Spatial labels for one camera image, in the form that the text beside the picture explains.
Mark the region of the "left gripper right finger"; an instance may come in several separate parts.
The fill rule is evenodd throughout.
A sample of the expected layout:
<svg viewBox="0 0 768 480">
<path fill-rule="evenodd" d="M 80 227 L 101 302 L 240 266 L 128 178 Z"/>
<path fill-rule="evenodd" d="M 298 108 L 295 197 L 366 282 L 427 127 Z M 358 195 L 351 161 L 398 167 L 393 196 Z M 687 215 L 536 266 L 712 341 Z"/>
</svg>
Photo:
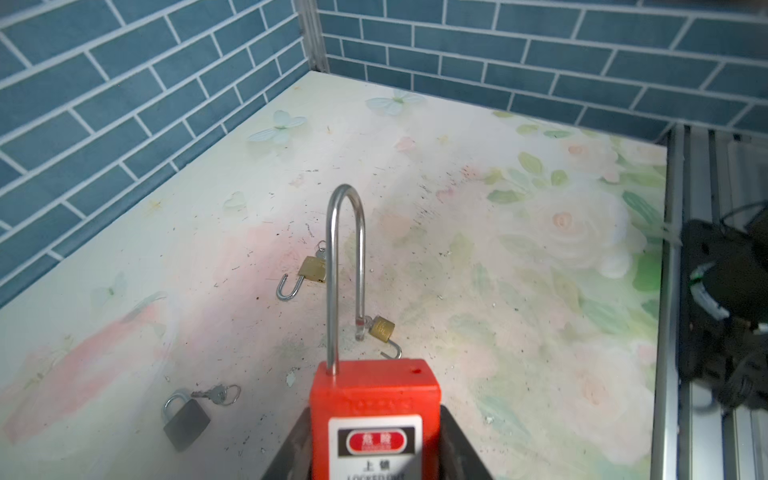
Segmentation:
<svg viewBox="0 0 768 480">
<path fill-rule="evenodd" d="M 445 405 L 440 406 L 439 478 L 442 480 L 493 479 Z"/>
</svg>

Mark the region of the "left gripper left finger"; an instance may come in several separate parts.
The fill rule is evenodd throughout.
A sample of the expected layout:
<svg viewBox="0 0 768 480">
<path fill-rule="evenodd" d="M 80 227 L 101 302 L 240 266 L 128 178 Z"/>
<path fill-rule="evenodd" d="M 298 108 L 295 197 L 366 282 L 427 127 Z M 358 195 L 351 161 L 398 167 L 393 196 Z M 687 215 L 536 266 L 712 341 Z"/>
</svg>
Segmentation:
<svg viewBox="0 0 768 480">
<path fill-rule="evenodd" d="M 278 449 L 262 480 L 308 480 L 311 478 L 312 433 L 310 408 L 306 407 Z"/>
</svg>

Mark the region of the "red safety padlock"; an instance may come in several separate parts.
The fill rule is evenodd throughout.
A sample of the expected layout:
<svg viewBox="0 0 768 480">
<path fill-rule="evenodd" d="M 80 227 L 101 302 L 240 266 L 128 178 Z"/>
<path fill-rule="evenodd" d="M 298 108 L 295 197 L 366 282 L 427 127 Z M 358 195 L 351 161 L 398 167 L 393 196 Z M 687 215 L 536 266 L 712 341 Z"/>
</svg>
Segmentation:
<svg viewBox="0 0 768 480">
<path fill-rule="evenodd" d="M 436 479 L 441 389 L 423 359 L 343 361 L 339 350 L 339 220 L 355 220 L 355 325 L 365 327 L 366 229 L 362 201 L 348 184 L 326 216 L 327 358 L 310 391 L 314 479 Z"/>
</svg>

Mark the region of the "key of black padlock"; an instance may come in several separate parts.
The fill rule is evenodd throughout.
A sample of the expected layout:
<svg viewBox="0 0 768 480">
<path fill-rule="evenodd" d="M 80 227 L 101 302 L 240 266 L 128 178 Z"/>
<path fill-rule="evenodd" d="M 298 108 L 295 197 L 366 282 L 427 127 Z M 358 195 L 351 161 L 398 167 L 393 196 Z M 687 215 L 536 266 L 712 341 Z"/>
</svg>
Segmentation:
<svg viewBox="0 0 768 480">
<path fill-rule="evenodd" d="M 230 406 L 239 399 L 241 393 L 242 388 L 239 385 L 219 384 L 208 390 L 193 391 L 190 396 L 192 398 L 203 398 L 210 400 L 212 403 L 219 406 Z"/>
</svg>

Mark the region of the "black padlock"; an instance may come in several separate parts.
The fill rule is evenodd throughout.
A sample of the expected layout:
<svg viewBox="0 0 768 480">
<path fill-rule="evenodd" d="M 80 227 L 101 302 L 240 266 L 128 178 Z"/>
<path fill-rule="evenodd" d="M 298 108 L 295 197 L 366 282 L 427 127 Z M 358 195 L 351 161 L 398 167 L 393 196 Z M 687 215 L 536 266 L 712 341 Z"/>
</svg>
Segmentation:
<svg viewBox="0 0 768 480">
<path fill-rule="evenodd" d="M 183 390 L 177 390 L 167 398 L 161 415 L 163 431 L 178 453 L 186 451 L 211 422 L 200 403 Z"/>
</svg>

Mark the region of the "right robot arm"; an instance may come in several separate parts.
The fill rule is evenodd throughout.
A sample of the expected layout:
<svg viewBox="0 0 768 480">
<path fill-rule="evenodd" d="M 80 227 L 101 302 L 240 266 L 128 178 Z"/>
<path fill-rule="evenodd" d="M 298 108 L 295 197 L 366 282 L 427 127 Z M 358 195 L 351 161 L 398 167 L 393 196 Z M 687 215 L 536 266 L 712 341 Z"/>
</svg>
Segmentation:
<svg viewBox="0 0 768 480">
<path fill-rule="evenodd" d="M 725 410 L 767 409 L 767 203 L 682 230 L 680 376 Z"/>
</svg>

